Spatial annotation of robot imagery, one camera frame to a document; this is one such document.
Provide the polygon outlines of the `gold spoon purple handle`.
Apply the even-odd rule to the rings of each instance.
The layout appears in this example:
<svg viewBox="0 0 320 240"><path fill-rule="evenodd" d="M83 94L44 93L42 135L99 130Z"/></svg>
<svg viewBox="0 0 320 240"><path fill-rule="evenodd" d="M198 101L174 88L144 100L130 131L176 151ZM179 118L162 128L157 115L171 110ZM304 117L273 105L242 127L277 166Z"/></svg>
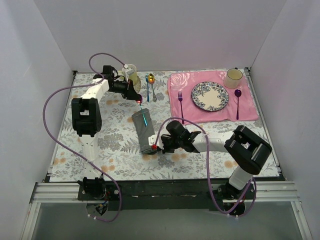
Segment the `gold spoon purple handle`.
<svg viewBox="0 0 320 240"><path fill-rule="evenodd" d="M140 107L140 110L141 110L141 114L142 114L142 117L143 117L144 124L145 124L145 126L147 127L147 126L148 126L148 122L147 122L147 119L146 119L146 116L145 116L144 110L143 110L143 108L142 108L142 102L143 102L143 100L142 100L142 99L140 99L140 100L137 100L136 102L138 103L138 105L139 105L139 107Z"/></svg>

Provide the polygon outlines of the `grey cloth napkin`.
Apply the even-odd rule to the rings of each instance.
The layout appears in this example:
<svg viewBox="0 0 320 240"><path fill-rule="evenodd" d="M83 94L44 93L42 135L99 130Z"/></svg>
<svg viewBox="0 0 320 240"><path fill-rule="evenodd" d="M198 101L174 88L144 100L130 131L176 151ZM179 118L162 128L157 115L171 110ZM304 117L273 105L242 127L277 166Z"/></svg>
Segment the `grey cloth napkin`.
<svg viewBox="0 0 320 240"><path fill-rule="evenodd" d="M156 154L157 151L151 148L148 140L150 136L155 134L154 126L152 123L149 109L143 108L143 112L146 117L147 126L145 126L141 110L134 113L131 117L132 117L135 129L136 129L136 133L138 136L140 152L143 155L154 155Z"/></svg>

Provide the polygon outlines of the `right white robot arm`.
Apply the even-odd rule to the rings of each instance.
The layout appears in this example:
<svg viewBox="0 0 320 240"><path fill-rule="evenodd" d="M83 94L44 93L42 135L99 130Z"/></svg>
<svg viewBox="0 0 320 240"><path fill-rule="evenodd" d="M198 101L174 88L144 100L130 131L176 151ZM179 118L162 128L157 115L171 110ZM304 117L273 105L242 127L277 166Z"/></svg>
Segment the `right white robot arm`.
<svg viewBox="0 0 320 240"><path fill-rule="evenodd" d="M258 175L272 153L271 145L244 125L221 134L207 134L203 129L189 131L178 120L166 126L168 134L157 134L152 149L173 153L183 149L188 153L229 153L238 164L224 186L226 195L237 199L245 192L252 177Z"/></svg>

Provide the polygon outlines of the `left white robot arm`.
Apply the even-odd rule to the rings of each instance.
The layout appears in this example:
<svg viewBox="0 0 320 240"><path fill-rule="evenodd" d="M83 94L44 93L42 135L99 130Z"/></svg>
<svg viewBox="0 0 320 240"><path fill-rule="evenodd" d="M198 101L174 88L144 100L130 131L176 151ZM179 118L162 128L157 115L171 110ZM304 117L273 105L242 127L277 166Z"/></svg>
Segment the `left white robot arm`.
<svg viewBox="0 0 320 240"><path fill-rule="evenodd" d="M98 135L102 129L102 117L99 102L107 92L121 94L127 100L139 100L141 97L134 89L137 81L137 68L126 64L122 75L114 67L103 66L102 73L96 74L86 92L71 101L72 127L79 136L83 156L87 159L82 180L83 190L95 200L106 196L107 190L103 174L97 169L99 162Z"/></svg>

